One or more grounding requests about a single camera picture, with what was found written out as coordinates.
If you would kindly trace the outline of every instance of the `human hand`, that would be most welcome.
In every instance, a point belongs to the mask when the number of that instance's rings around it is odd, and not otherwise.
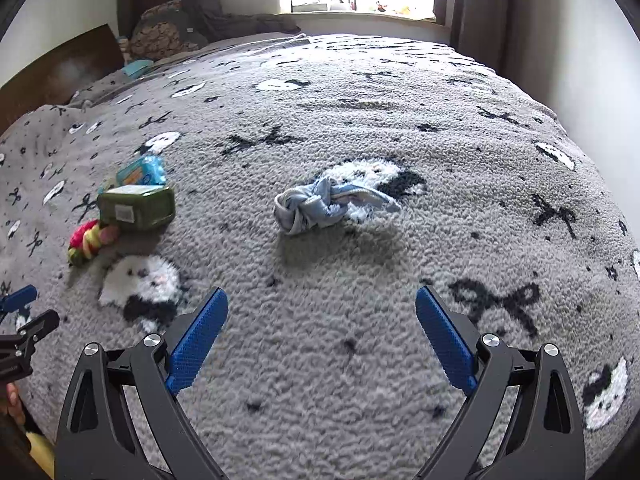
[[[0,415],[6,415],[7,413],[16,424],[24,426],[26,418],[22,409],[18,385],[15,383],[0,386]]]

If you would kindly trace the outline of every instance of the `crumpled cloth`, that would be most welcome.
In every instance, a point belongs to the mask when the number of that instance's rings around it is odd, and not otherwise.
[[[312,184],[296,186],[280,193],[275,198],[273,215],[280,229],[287,235],[297,235],[311,229],[338,223],[354,206],[370,205],[397,212],[400,204],[382,192],[366,186],[346,183],[324,176]]]

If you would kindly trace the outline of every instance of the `metal pivot screw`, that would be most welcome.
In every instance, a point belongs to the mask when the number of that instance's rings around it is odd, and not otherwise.
[[[84,347],[84,355],[94,355],[98,351],[98,343],[89,343]]]
[[[161,337],[158,334],[149,334],[145,337],[145,346],[156,346]]]
[[[500,338],[497,335],[484,334],[482,336],[482,342],[487,346],[495,347],[500,344]]]
[[[552,345],[551,343],[547,343],[545,345],[545,352],[549,355],[556,356],[558,355],[558,347],[556,345]]]

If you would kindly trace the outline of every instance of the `bed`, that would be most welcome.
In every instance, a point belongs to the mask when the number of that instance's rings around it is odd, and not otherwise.
[[[50,438],[86,343],[131,345],[214,286],[228,320],[179,399],[229,478],[412,478],[464,398],[415,319],[426,283],[481,332],[560,347],[588,475],[638,411],[640,252],[625,218],[551,110],[448,46],[214,43],[23,116],[0,153],[2,293],[39,290],[12,321],[47,308],[62,320],[22,385]],[[97,218],[98,188],[141,153],[162,156],[175,220],[69,267],[68,239]],[[353,208],[283,234],[274,197],[325,175],[401,211]],[[477,467],[497,452],[515,394]]]

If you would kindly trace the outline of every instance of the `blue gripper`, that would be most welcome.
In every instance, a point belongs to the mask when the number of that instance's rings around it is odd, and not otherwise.
[[[193,384],[228,313],[226,294],[219,288],[193,320],[170,356],[165,384],[175,397]]]
[[[33,285],[27,285],[0,299],[0,312],[14,312],[38,297],[38,291]]]
[[[478,386],[474,375],[474,356],[447,313],[426,287],[415,295],[415,315],[451,386],[470,396]]]

